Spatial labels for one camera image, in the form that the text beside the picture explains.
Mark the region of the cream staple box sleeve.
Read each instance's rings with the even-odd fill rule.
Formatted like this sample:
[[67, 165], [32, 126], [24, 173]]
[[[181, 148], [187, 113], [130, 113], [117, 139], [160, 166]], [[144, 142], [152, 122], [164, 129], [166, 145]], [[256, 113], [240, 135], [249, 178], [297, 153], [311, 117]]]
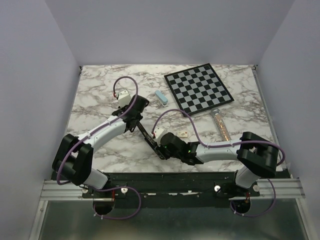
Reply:
[[178, 131], [177, 136], [179, 138], [188, 138], [188, 132], [187, 131]]

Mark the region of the black stapler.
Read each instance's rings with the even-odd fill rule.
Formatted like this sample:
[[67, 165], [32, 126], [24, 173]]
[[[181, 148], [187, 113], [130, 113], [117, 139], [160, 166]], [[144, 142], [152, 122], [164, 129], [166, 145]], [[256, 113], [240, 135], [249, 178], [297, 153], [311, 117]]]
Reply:
[[161, 148], [158, 146], [158, 144], [154, 141], [154, 139], [148, 134], [146, 129], [143, 127], [143, 125], [138, 122], [137, 127], [142, 133], [144, 140], [147, 142], [147, 144], [151, 147], [151, 149], [155, 152], [155, 154], [161, 159], [161, 160], [167, 160], [166, 156], [164, 155], [164, 151], [161, 150]]

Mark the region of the light blue mini stapler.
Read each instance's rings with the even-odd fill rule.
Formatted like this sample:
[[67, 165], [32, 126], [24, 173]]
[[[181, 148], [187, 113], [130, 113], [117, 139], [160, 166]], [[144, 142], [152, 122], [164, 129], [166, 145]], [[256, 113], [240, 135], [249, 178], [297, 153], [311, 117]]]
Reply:
[[167, 97], [160, 91], [160, 90], [156, 90], [154, 92], [155, 97], [157, 98], [157, 100], [163, 105], [163, 106], [167, 106], [168, 105], [168, 99]]

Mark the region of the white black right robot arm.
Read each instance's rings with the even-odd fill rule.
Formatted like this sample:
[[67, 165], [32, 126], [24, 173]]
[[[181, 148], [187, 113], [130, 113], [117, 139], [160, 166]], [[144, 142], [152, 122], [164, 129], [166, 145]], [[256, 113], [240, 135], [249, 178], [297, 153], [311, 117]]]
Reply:
[[244, 132], [239, 139], [201, 144], [185, 142], [165, 130], [153, 134], [156, 143], [164, 150], [166, 158], [179, 159], [187, 165], [201, 165], [213, 161], [239, 161], [243, 167], [230, 183], [230, 191], [241, 196], [260, 178], [274, 178], [278, 164], [279, 148], [276, 144], [252, 132]]

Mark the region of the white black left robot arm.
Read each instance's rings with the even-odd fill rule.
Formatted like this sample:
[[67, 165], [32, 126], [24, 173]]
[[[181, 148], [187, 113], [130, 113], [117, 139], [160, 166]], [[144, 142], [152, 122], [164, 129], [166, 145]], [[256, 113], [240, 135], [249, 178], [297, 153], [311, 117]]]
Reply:
[[91, 186], [99, 197], [107, 197], [111, 185], [107, 182], [107, 175], [92, 167], [93, 155], [113, 138], [127, 131], [133, 132], [148, 105], [146, 98], [134, 95], [128, 105], [114, 111], [94, 129], [78, 136], [65, 135], [52, 163], [57, 181], [60, 182], [64, 177], [68, 183]]

